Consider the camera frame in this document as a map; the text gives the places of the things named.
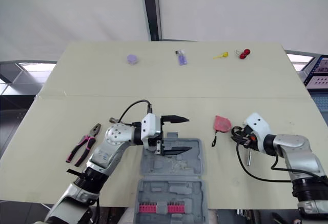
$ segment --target table surface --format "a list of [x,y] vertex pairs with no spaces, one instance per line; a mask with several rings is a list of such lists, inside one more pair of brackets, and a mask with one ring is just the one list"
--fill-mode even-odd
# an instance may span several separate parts
[[[252,53],[240,60],[233,52],[244,48]],[[174,49],[186,51],[186,66],[179,66]],[[226,50],[231,53],[228,58],[213,59]],[[139,57],[135,66],[126,63],[130,53]],[[218,133],[216,147],[211,147],[217,114],[241,125],[252,112],[258,112],[273,133],[306,136],[323,167],[328,168],[327,126],[278,44],[74,43],[1,158],[0,176],[5,180],[0,184],[0,199],[55,203],[76,178],[66,170],[83,169],[65,162],[80,137],[101,123],[99,144],[110,126],[108,118],[119,117],[140,98],[148,99],[157,115],[177,114],[190,119],[163,128],[177,131],[179,137],[202,140],[202,179],[209,208],[295,209],[297,203],[291,184],[261,182],[243,172],[229,133]],[[136,106],[125,121],[141,120],[145,109]],[[241,150],[246,158],[246,151]],[[134,206],[137,183],[142,178],[141,151],[142,147],[130,147],[124,153],[101,191],[102,206]],[[287,173],[270,170],[273,161],[273,157],[254,152],[249,170],[264,178],[288,179]],[[279,165],[284,167],[283,159]]]

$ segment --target pliers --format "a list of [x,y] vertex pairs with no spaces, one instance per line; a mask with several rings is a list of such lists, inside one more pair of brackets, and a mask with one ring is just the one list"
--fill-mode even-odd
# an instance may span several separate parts
[[66,162],[70,163],[71,160],[73,159],[74,155],[76,154],[76,152],[85,144],[87,143],[87,147],[84,150],[82,156],[80,157],[80,159],[76,162],[75,166],[78,167],[81,165],[81,163],[86,159],[86,157],[88,156],[91,147],[94,145],[94,143],[96,142],[96,135],[99,133],[101,125],[99,123],[97,123],[89,132],[89,134],[84,135],[82,137],[82,139],[80,140],[80,142],[75,146],[75,148],[72,150],[71,154],[67,157]]

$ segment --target yellow toy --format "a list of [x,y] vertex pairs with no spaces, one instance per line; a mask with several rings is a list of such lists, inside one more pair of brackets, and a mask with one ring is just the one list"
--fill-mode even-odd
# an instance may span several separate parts
[[213,59],[221,58],[221,57],[227,57],[228,55],[229,55],[229,54],[228,54],[228,52],[226,51],[226,52],[224,52],[224,53],[221,54],[221,55],[215,56]]

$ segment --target silver robot arm segment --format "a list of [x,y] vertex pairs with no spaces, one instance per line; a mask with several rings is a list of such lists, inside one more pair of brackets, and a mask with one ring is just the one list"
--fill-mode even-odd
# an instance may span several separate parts
[[302,216],[327,219],[328,179],[309,140],[300,135],[271,134],[269,124],[257,113],[250,115],[244,125],[233,128],[232,139],[245,148],[284,158],[287,170],[282,171],[289,173]]
[[104,141],[95,149],[82,173],[68,171],[78,177],[49,211],[45,223],[89,223],[92,216],[89,206],[99,199],[100,190],[129,146],[143,145],[145,149],[149,146],[156,147],[155,154],[163,156],[176,155],[191,149],[173,147],[173,151],[164,150],[162,125],[165,121],[181,123],[189,120],[180,116],[159,118],[148,113],[141,122],[131,125],[116,123],[107,129]]

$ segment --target pink tape measure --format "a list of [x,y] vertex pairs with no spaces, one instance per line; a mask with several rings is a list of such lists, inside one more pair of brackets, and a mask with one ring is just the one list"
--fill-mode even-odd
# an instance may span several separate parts
[[216,133],[227,133],[231,129],[231,122],[229,119],[216,115],[214,121],[214,130],[215,130],[215,137],[212,142],[212,147],[216,145]]

